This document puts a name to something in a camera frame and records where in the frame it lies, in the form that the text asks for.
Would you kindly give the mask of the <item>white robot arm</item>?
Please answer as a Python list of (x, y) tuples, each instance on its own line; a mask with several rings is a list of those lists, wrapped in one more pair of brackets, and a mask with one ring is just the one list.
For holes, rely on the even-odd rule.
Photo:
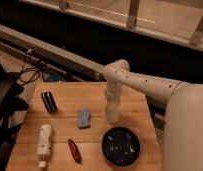
[(104, 118), (114, 123), (124, 85), (166, 106), (163, 171), (203, 171), (203, 84), (133, 73), (122, 59), (103, 67)]

